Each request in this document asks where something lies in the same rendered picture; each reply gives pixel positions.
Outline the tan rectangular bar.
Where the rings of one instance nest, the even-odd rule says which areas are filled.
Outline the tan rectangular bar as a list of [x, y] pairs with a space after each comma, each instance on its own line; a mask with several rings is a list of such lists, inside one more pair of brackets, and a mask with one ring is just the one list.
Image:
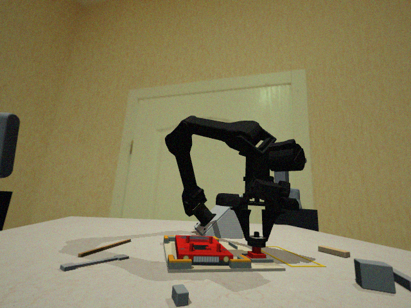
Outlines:
[[346, 250], [341, 250], [338, 248], [332, 248], [332, 247], [328, 247], [328, 246], [318, 246], [318, 251], [320, 252], [324, 252], [324, 253], [329, 253], [332, 255], [336, 255], [339, 257], [350, 257], [350, 252], [346, 251]]

